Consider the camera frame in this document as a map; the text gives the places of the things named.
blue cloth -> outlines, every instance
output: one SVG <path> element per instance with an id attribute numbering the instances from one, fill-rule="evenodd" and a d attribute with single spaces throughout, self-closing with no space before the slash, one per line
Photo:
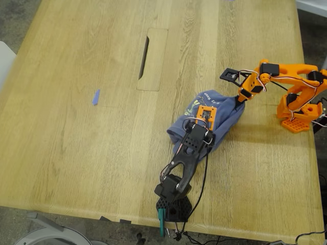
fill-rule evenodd
<path id="1" fill-rule="evenodd" d="M 94 106 L 96 106 L 96 105 L 98 104 L 98 101 L 99 101 L 99 95 L 100 95 L 100 90 L 98 89 L 98 90 L 96 91 L 96 93 L 94 94 L 94 98 L 93 98 L 93 100 L 92 100 L 92 104 L 93 104 Z"/>
<path id="2" fill-rule="evenodd" d="M 217 108 L 215 124 L 213 128 L 213 133 L 216 135 L 215 143 L 212 151 L 217 149 L 229 129 L 237 123 L 241 117 L 245 103 L 236 106 L 236 97 L 226 97 L 222 96 L 215 90 L 208 90 L 199 93 L 194 100 L 189 104 L 185 110 L 184 115 L 180 116 L 177 121 L 167 129 L 172 142 L 175 144 L 173 152 L 176 153 L 182 138 L 185 135 L 185 130 L 183 129 L 183 121 L 188 117 L 196 117 L 198 108 L 200 105 L 213 106 Z M 206 154 L 206 149 L 203 149 L 200 158 Z"/>

teal connector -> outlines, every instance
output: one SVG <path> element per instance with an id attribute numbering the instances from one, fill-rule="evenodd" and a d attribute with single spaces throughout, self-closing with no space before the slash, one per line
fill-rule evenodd
<path id="1" fill-rule="evenodd" d="M 165 217 L 166 217 L 166 209 L 165 208 L 159 208 L 158 210 L 158 218 L 160 222 L 160 236 L 165 236 Z"/>

black base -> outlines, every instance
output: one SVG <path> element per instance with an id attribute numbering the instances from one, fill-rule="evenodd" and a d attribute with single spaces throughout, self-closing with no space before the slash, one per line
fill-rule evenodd
<path id="1" fill-rule="evenodd" d="M 166 209 L 165 221 L 167 222 L 187 222 L 189 213 L 192 211 L 192 204 L 188 197 L 175 200 L 171 204 L 160 198 L 156 208 L 157 210 L 159 208 Z"/>

orange bracket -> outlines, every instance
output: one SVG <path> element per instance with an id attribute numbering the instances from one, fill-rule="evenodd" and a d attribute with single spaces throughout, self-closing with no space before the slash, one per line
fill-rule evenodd
<path id="1" fill-rule="evenodd" d="M 209 130 L 212 131 L 214 129 L 216 113 L 217 113 L 216 107 L 200 106 L 196 117 L 199 119 L 205 120 L 205 116 L 209 116 L 208 127 L 209 127 Z"/>

table surface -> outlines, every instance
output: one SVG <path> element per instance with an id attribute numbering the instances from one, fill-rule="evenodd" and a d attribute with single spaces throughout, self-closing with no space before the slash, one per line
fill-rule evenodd
<path id="1" fill-rule="evenodd" d="M 166 129 L 201 91 L 236 95 L 220 73 L 262 58 L 303 62 L 294 1 L 43 0 L 0 94 L 0 205 L 158 226 Z M 313 133 L 279 125 L 283 93 L 247 102 L 210 154 L 187 230 L 288 243 L 323 230 Z"/>

